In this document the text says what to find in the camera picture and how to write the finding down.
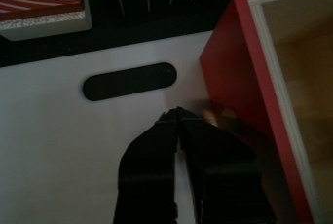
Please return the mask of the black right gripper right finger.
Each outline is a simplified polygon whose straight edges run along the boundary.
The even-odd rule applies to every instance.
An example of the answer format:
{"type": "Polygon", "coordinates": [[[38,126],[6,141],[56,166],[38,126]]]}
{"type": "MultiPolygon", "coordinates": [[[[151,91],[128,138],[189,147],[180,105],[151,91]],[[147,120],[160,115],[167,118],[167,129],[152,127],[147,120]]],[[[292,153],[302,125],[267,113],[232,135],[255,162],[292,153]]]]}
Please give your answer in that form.
{"type": "Polygon", "coordinates": [[[176,115],[196,224],[275,224],[251,148],[188,110],[176,115]]]}

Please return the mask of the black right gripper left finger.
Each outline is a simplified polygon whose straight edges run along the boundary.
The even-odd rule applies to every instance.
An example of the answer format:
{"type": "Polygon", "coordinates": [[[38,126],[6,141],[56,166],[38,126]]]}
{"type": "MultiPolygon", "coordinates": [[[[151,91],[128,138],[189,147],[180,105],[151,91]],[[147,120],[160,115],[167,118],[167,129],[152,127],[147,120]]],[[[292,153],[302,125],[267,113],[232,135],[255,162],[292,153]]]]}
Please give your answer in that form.
{"type": "Polygon", "coordinates": [[[169,110],[125,148],[113,224],[176,224],[176,128],[176,111],[169,110]]]}

